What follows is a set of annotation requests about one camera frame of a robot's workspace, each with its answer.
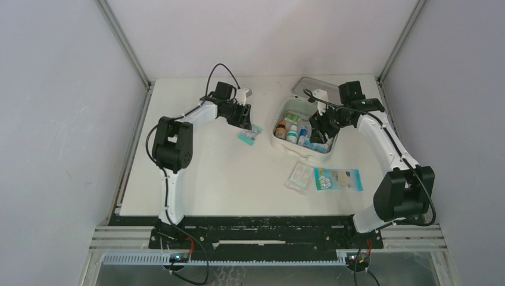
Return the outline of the blue items zip bag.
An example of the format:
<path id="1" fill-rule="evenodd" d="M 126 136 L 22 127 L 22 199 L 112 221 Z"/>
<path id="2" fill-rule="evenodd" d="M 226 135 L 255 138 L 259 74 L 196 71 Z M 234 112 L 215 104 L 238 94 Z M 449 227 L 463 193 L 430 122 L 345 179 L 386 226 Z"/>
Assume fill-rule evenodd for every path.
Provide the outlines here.
<path id="1" fill-rule="evenodd" d="M 304 146 L 310 150 L 326 154 L 329 150 L 328 144 L 312 143 L 310 141 L 305 141 Z"/>

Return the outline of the blue white bandage roll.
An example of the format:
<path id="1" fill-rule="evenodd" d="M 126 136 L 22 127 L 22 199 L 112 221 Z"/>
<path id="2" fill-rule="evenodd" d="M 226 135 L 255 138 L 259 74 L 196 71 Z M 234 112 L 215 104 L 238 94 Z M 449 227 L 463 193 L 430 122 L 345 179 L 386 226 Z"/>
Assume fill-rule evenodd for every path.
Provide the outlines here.
<path id="1" fill-rule="evenodd" d="M 307 133 L 308 133 L 308 129 L 307 129 L 307 127 L 306 127 L 306 126 L 303 126 L 303 127 L 300 129 L 300 134 L 299 134 L 299 137 L 298 137 L 298 142 L 297 142 L 297 144 L 298 144 L 299 146 L 305 146 Z"/>

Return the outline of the teal bagged bandage pack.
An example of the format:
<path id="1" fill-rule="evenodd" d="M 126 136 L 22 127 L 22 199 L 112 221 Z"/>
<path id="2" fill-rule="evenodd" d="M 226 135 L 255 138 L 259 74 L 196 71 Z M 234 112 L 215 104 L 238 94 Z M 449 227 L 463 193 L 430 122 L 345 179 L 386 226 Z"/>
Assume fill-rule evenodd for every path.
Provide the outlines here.
<path id="1" fill-rule="evenodd" d="M 256 142 L 256 139 L 257 137 L 259 136 L 259 134 L 261 134 L 263 132 L 263 129 L 257 125 L 252 125 L 251 126 L 251 129 L 250 130 L 243 130 L 239 135 L 238 135 L 238 139 L 249 145 L 249 146 L 253 146 Z"/>

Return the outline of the white bottle green label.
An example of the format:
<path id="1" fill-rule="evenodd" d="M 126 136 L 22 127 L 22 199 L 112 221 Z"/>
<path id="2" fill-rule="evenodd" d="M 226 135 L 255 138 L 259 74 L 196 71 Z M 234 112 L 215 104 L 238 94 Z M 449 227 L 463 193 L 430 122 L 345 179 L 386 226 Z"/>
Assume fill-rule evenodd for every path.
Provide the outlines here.
<path id="1" fill-rule="evenodd" d="M 292 144 L 298 143 L 298 126 L 292 125 L 286 134 L 286 141 Z"/>

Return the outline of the grey plastic medicine box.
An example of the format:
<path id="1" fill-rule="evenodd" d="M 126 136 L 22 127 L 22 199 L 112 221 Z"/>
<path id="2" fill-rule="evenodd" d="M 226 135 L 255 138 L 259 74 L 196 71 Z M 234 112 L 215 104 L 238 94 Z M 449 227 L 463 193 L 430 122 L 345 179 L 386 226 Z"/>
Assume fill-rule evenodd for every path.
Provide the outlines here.
<path id="1" fill-rule="evenodd" d="M 297 97 L 288 98 L 274 121 L 270 142 L 273 148 L 313 163 L 324 163 L 331 157 L 334 140 L 313 143 L 310 141 L 312 125 L 309 118 L 317 105 Z"/>

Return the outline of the small green box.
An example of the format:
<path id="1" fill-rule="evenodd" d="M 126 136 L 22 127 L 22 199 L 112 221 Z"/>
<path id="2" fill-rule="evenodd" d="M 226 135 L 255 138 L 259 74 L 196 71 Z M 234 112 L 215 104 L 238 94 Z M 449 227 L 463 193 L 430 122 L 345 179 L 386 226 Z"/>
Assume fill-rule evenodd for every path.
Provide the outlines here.
<path id="1" fill-rule="evenodd" d="M 301 117 L 299 115 L 294 114 L 294 113 L 287 112 L 285 114 L 284 120 L 286 122 L 290 122 L 293 125 L 297 125 L 298 122 L 301 120 Z"/>

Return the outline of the brown bottle orange cap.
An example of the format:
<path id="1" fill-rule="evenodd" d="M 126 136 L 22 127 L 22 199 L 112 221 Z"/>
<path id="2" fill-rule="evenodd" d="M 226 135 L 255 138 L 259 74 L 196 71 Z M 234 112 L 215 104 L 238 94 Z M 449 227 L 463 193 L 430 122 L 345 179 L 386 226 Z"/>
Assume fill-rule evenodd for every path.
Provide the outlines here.
<path id="1" fill-rule="evenodd" d="M 281 139 L 281 140 L 286 140 L 286 122 L 285 121 L 280 121 L 277 127 L 274 130 L 274 136 L 275 138 Z"/>

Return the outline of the blue cotton ball pack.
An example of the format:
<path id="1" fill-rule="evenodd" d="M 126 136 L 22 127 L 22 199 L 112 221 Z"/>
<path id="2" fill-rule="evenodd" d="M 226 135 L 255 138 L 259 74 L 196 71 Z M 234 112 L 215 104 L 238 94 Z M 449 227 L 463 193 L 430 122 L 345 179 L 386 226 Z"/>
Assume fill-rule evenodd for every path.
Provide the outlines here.
<path id="1" fill-rule="evenodd" d="M 318 191 L 363 191 L 360 172 L 357 169 L 314 169 L 314 180 Z"/>

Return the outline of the clear plastic swab pack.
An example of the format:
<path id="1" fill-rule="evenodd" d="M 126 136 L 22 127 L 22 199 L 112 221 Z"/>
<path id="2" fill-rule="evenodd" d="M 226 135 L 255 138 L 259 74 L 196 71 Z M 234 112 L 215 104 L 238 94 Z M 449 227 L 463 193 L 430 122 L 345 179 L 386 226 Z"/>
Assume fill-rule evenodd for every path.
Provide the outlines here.
<path id="1" fill-rule="evenodd" d="M 296 162 L 292 172 L 288 176 L 284 187 L 298 194 L 306 195 L 310 180 L 313 179 L 314 168 L 302 161 Z"/>

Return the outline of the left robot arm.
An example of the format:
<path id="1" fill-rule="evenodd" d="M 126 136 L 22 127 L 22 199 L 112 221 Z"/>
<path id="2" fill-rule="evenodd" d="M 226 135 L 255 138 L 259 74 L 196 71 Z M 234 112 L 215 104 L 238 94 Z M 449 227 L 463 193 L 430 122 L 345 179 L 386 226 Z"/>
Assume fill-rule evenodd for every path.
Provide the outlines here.
<path id="1" fill-rule="evenodd" d="M 179 225 L 184 211 L 178 201 L 182 192 L 181 178 L 193 158 L 194 133 L 220 117 L 226 123 L 251 130 L 250 88 L 218 82 L 215 90 L 201 97 L 190 110 L 177 117 L 160 117 L 146 137 L 148 158 L 161 175 L 161 201 L 158 222 L 154 229 L 171 248 L 184 245 L 188 233 Z"/>

